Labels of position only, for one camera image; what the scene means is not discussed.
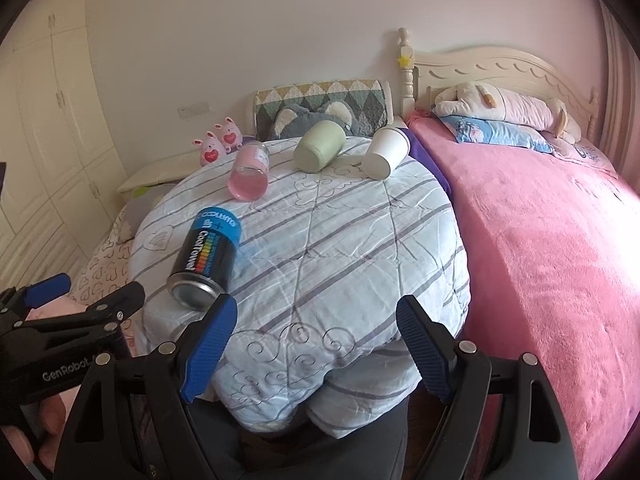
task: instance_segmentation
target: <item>finger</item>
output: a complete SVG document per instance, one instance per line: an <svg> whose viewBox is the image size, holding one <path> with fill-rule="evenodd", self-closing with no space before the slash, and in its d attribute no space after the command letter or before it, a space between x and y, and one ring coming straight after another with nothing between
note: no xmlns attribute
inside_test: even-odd
<svg viewBox="0 0 640 480"><path fill-rule="evenodd" d="M3 426L2 432L9 441L9 444L14 448L14 451L24 465L29 465L33 462L33 449L25 434L18 428L13 426Z"/></svg>
<svg viewBox="0 0 640 480"><path fill-rule="evenodd" d="M40 420L49 434L62 433L65 427L66 408L60 396L49 397L40 403Z"/></svg>
<svg viewBox="0 0 640 480"><path fill-rule="evenodd" d="M61 438L62 433L50 436L44 441L44 444L42 444L38 452L38 457L42 462L42 465L51 472L53 472L53 468L56 465L56 457L58 456L58 448L60 448Z"/></svg>

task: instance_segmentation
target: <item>blue gripper pad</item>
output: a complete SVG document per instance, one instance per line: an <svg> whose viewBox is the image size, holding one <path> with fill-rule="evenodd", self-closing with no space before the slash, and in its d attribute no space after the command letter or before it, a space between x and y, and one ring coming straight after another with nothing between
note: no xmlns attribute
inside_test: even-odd
<svg viewBox="0 0 640 480"><path fill-rule="evenodd" d="M226 344L238 322L236 300L221 294L201 321L191 323L177 344L180 345L178 367L184 377L180 396L191 404L204 393Z"/></svg>
<svg viewBox="0 0 640 480"><path fill-rule="evenodd" d="M70 289L71 279L64 272L61 272L29 286L24 295L24 304L28 308L40 308L49 301L68 293Z"/></svg>
<svg viewBox="0 0 640 480"><path fill-rule="evenodd" d="M443 350L449 355L450 360L447 361L447 358L443 356L443 352L438 349L436 342L432 339L433 334L430 334L418 317L416 313L418 308L422 313L420 317L426 318L426 321L433 326L432 328L436 328L438 324L429 319L420 303L413 296L404 296L398 301L396 323L427 391L438 396L440 402L447 404L453 398L454 391L450 385L449 375L452 368L455 367L457 359L454 352L447 352L446 349ZM454 340L448 332L447 335L453 342Z"/></svg>

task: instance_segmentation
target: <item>red heart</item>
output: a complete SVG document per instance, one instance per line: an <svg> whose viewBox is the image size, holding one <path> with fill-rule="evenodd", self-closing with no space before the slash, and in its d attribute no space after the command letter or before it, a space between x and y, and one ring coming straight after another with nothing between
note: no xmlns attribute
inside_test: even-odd
<svg viewBox="0 0 640 480"><path fill-rule="evenodd" d="M218 150L204 152L204 158L207 162L215 162L216 160L218 160Z"/></svg>

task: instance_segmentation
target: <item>cooltowel can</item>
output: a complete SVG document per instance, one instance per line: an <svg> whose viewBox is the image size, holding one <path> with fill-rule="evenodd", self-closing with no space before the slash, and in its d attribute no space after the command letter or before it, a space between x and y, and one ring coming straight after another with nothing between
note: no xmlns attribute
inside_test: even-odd
<svg viewBox="0 0 640 480"><path fill-rule="evenodd" d="M166 280L171 295L184 307L209 309L227 292L240 235L233 213L219 207L200 211Z"/></svg>

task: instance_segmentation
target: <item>wardrobe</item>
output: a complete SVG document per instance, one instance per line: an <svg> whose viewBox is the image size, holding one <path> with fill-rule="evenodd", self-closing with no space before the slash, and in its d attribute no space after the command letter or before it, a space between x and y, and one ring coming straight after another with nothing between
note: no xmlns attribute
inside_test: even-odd
<svg viewBox="0 0 640 480"><path fill-rule="evenodd" d="M0 45L0 290L73 279L124 205L85 0L32 0Z"/></svg>

